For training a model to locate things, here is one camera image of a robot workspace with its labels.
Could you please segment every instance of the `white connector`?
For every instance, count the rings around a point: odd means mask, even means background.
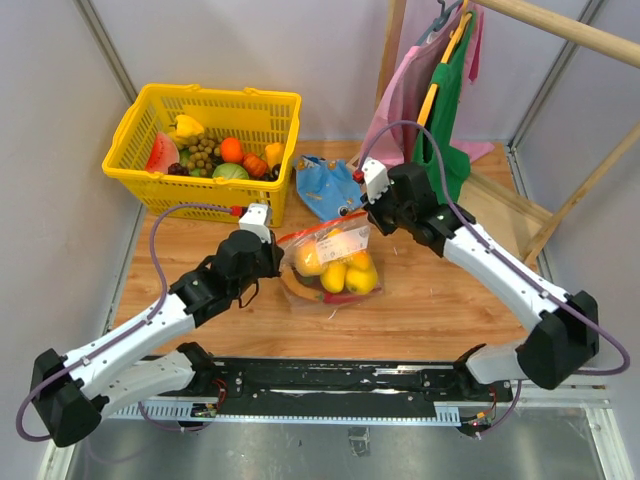
[[[271,232],[269,230],[271,223],[271,207],[262,203],[252,203],[238,222],[240,230],[248,230],[253,232],[263,243],[271,243]]]
[[[362,166],[364,173],[364,184],[367,188],[367,198],[369,203],[375,201],[389,189],[389,176],[387,168],[378,160],[368,157]]]

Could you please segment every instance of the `pink cloth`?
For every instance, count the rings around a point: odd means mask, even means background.
[[[474,5],[473,9],[476,12],[476,24],[469,43],[467,57],[465,58],[463,73],[464,77],[470,81],[474,81],[478,76],[484,26],[482,7]],[[409,49],[380,100],[362,143],[361,156],[364,154],[364,147],[369,145],[375,134],[384,126],[401,119],[417,120],[431,83],[433,71],[440,63],[442,55],[447,49],[451,33],[460,23],[460,16],[460,11],[453,15],[447,25],[437,33],[437,37],[430,43]],[[392,128],[380,137],[373,146],[370,155],[381,161],[387,168],[410,162],[416,137],[416,129],[410,126]],[[486,155],[494,148],[491,143],[485,142],[456,142],[453,140],[452,145],[467,153],[471,161]]]

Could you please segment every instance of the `plastic bag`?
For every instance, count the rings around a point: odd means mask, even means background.
[[[366,213],[356,213],[280,239],[280,279],[292,308],[336,309],[382,293],[370,233]]]

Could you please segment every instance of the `plastic basket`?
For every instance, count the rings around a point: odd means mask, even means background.
[[[223,207],[264,203],[271,206],[271,226],[282,224],[291,156],[298,138],[301,98],[297,93],[245,88],[241,92],[210,90],[199,85],[145,86],[127,110],[102,162],[154,214],[174,205],[199,202]],[[193,116],[219,137],[233,136],[244,150],[258,155],[270,143],[285,145],[280,176],[275,182],[178,177],[144,171],[158,131],[169,132],[176,115]],[[237,222],[231,215],[206,209],[181,209],[173,214],[219,222]]]

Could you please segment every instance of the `white label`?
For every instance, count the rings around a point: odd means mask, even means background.
[[[371,227],[364,227],[342,232],[316,244],[320,263],[337,260],[367,248]]]

